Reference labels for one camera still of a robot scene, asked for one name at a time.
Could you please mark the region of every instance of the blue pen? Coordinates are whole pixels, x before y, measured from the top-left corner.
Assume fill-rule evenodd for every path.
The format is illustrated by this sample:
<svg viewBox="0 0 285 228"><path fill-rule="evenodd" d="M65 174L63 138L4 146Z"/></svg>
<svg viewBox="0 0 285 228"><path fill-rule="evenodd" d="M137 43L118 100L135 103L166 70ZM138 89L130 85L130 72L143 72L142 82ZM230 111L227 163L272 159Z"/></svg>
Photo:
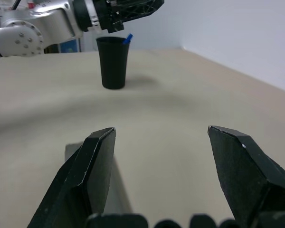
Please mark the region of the blue pen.
<svg viewBox="0 0 285 228"><path fill-rule="evenodd" d="M123 41L123 44L128 44L128 43L130 43L132 38L133 38L133 35L130 33L130 34L128 35L127 39L125 39L125 40Z"/></svg>

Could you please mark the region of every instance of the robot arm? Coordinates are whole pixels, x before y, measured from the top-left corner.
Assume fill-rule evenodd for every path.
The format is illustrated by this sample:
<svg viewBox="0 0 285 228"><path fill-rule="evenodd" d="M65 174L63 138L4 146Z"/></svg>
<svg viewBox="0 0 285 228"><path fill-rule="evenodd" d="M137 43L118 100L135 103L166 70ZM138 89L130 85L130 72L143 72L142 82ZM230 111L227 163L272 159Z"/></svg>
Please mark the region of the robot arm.
<svg viewBox="0 0 285 228"><path fill-rule="evenodd" d="M52 45L80 38L83 32L124 29L146 17L164 0L36 0L32 10L11 10L0 17L0 57L29 57Z"/></svg>

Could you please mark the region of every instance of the background wall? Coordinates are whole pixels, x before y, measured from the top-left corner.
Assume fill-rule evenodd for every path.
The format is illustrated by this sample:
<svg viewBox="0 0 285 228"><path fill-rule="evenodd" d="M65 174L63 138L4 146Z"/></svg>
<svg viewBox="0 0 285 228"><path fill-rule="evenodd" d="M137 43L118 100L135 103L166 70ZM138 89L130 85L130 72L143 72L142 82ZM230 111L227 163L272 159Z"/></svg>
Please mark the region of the background wall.
<svg viewBox="0 0 285 228"><path fill-rule="evenodd" d="M125 28L113 35L133 33L131 48L183 47L285 90L285 0L166 0Z"/></svg>

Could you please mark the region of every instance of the black plastic cup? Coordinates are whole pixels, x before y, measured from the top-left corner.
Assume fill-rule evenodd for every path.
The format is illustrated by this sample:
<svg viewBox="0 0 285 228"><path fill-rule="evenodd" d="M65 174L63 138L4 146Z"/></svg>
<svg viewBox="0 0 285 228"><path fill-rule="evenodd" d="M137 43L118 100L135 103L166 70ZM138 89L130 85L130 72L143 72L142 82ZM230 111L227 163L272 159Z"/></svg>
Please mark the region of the black plastic cup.
<svg viewBox="0 0 285 228"><path fill-rule="evenodd" d="M125 85L130 43L123 44L124 40L120 37L101 37L96 40L104 88L121 89Z"/></svg>

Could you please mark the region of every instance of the beige table surface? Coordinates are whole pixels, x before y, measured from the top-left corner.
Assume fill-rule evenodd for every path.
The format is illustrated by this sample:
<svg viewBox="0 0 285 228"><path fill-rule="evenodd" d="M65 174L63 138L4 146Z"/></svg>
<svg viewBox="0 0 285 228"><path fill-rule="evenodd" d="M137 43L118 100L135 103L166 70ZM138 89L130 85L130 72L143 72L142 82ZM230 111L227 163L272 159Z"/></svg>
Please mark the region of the beige table surface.
<svg viewBox="0 0 285 228"><path fill-rule="evenodd" d="M254 137L285 169L285 92L182 50L132 51L127 86L101 86L98 53L0 60L0 228L29 223L64 148L116 127L129 206L150 224L231 217L208 125Z"/></svg>

